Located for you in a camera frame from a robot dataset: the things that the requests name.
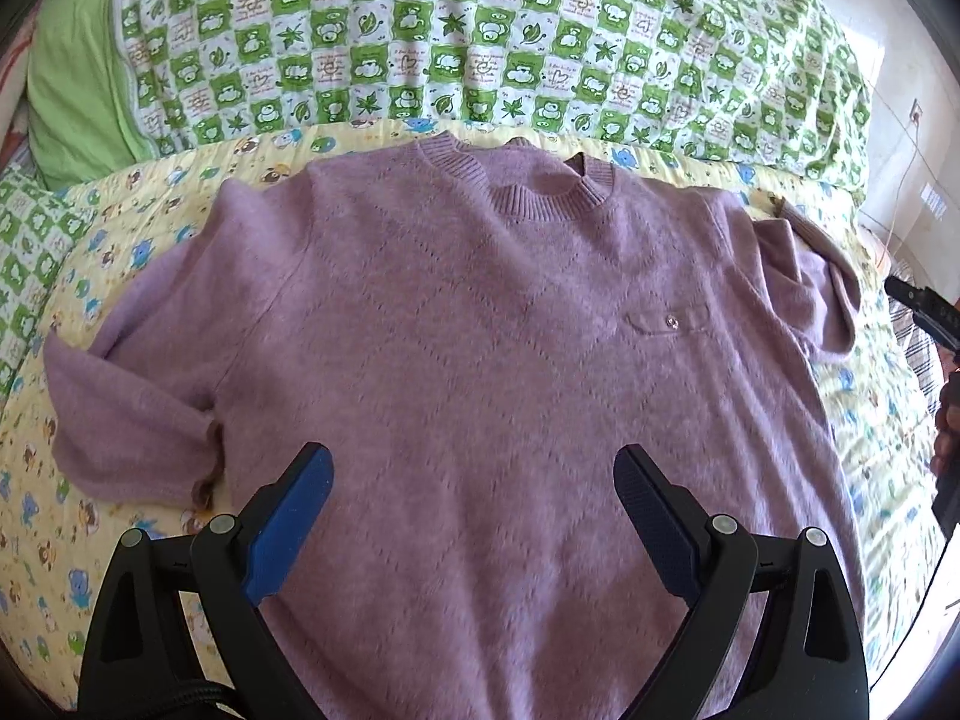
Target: light green fabric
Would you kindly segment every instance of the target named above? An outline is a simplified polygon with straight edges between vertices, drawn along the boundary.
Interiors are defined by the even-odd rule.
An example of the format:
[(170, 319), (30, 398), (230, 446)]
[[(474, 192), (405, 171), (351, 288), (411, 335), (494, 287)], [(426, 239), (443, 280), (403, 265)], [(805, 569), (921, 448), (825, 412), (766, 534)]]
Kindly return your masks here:
[(61, 189), (151, 159), (133, 126), (112, 0), (43, 0), (27, 69), (30, 148)]

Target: folded sleeve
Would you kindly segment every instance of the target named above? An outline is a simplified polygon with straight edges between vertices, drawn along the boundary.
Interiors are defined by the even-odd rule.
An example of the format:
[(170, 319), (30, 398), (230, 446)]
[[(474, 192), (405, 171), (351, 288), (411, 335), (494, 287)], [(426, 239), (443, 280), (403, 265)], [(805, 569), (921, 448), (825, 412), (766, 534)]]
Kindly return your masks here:
[(846, 359), (856, 340), (860, 282), (840, 247), (787, 201), (779, 218), (759, 221), (726, 197), (712, 208), (736, 266), (810, 362)]
[(89, 349), (48, 336), (54, 458), (84, 493), (208, 504), (224, 464), (217, 388), (305, 247), (309, 220), (280, 199), (309, 197), (308, 181), (275, 202), (224, 183), (203, 231), (131, 280)]

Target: black cable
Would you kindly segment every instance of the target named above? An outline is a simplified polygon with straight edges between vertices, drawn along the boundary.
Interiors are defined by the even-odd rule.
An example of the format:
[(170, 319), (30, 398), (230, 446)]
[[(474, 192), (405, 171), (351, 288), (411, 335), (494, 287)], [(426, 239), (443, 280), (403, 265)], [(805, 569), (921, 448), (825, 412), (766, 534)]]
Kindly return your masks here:
[(240, 694), (233, 688), (210, 680), (184, 680), (173, 692), (162, 698), (151, 698), (97, 712), (76, 712), (69, 716), (71, 720), (157, 720), (191, 704), (223, 704), (236, 712), (243, 710)]

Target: metal screw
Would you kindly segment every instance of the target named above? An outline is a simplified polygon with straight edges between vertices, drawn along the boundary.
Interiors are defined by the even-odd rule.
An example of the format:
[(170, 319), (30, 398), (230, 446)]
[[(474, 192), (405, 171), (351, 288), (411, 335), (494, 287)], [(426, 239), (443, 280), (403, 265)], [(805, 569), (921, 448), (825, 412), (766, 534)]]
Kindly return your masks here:
[(806, 531), (806, 540), (815, 547), (827, 546), (827, 534), (820, 528), (808, 528)]
[(138, 528), (130, 528), (128, 531), (124, 531), (123, 536), (120, 536), (120, 543), (125, 547), (136, 547), (142, 538), (143, 533)]
[(229, 533), (233, 530), (234, 525), (236, 525), (236, 517), (232, 514), (217, 514), (216, 517), (210, 520), (210, 530), (213, 533)]
[(713, 529), (724, 536), (731, 536), (736, 533), (736, 519), (728, 517), (726, 514), (717, 514), (712, 519)]

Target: sweater collar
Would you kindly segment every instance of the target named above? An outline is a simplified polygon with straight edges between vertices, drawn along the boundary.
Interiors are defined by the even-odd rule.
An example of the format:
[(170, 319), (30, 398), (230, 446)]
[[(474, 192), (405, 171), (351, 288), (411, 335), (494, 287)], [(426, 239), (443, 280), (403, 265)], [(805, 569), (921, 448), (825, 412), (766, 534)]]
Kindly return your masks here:
[[(565, 165), (576, 170), (580, 179), (561, 194), (541, 194), (520, 184), (492, 187), (487, 171), (472, 156), (472, 146), (449, 132), (416, 141), (424, 158), (447, 176), (472, 188), (486, 191), (497, 213), (527, 220), (574, 220), (602, 205), (613, 193), (613, 165), (582, 152)], [(525, 138), (512, 138), (501, 149), (536, 148)]]

